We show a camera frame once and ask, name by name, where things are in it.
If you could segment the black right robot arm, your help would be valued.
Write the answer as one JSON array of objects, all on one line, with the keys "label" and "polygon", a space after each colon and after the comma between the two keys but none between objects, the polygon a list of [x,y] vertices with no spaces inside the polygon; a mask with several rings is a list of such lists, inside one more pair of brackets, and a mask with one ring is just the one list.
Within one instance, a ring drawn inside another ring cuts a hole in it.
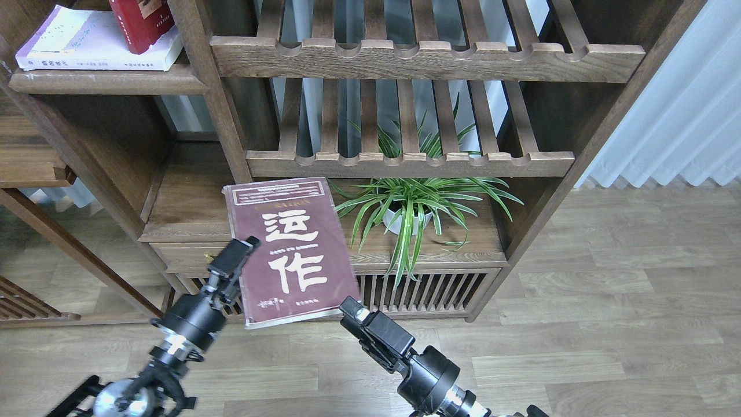
[{"label": "black right robot arm", "polygon": [[397,392],[413,407],[413,416],[491,416],[476,395],[456,385],[460,367],[434,346],[423,353],[413,348],[415,338],[381,311],[371,312],[352,297],[340,306],[341,325],[359,339],[363,351],[387,372],[399,372]]}]

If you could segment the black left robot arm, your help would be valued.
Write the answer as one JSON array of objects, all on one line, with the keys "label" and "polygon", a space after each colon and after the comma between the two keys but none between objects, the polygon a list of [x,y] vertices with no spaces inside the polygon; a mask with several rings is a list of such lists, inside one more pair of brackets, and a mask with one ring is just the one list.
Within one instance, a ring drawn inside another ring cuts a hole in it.
[{"label": "black left robot arm", "polygon": [[222,309],[238,298],[241,271],[259,243],[254,236],[231,240],[209,264],[206,285],[196,295],[178,298],[161,319],[151,320],[164,338],[151,349],[151,359],[137,377],[102,385],[93,375],[50,415],[177,416],[193,409],[197,399],[186,396],[181,385],[187,363],[203,361],[225,326]]}]

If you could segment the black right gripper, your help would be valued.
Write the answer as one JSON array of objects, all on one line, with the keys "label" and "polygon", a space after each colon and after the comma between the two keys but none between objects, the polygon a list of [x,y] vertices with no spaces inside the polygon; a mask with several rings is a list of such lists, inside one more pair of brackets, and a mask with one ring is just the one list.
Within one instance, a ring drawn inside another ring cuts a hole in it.
[{"label": "black right gripper", "polygon": [[456,386],[460,367],[433,346],[423,353],[413,348],[414,337],[381,312],[370,312],[352,296],[342,301],[340,321],[344,328],[359,328],[360,343],[389,373],[403,380],[397,392],[416,414],[457,414],[461,390]]}]

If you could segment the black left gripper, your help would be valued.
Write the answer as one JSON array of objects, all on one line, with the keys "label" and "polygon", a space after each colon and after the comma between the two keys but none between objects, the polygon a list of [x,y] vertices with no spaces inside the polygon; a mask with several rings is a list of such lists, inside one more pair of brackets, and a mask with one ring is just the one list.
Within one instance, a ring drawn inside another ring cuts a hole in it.
[{"label": "black left gripper", "polygon": [[222,309],[236,302],[243,266],[259,246],[261,240],[254,236],[232,239],[231,249],[223,249],[207,267],[210,276],[199,293],[181,296],[162,319],[152,320],[165,334],[161,349],[168,354],[201,354],[214,343],[226,323]]}]

